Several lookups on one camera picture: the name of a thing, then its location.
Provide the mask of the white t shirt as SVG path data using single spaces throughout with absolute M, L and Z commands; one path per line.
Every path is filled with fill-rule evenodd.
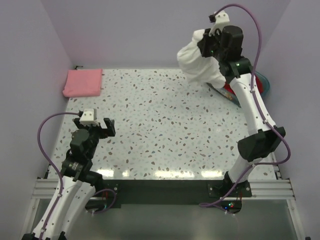
M 193 32 L 191 42 L 177 53 L 178 65 L 190 84 L 209 83 L 216 89 L 226 84 L 225 77 L 219 70 L 219 63 L 213 57 L 202 57 L 197 45 L 203 39 L 204 29 Z

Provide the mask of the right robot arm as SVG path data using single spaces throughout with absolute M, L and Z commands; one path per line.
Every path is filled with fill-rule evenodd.
M 243 31 L 227 25 L 210 33 L 205 29 L 197 43 L 201 56 L 218 61 L 219 71 L 235 93 L 248 127 L 248 136 L 239 140 L 239 156 L 233 167 L 224 175 L 218 193 L 235 196 L 248 183 L 249 174 L 269 154 L 273 153 L 286 135 L 270 117 L 260 95 L 253 66 L 242 56 Z

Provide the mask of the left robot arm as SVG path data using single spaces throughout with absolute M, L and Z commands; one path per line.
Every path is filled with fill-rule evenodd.
M 31 233 L 24 240 L 66 240 L 81 211 L 93 196 L 106 191 L 103 176 L 91 171 L 92 159 L 101 139 L 116 135 L 115 122 L 104 118 L 102 128 L 94 117 L 83 113 L 73 120 L 77 130 L 72 133 L 69 149 L 51 201 Z

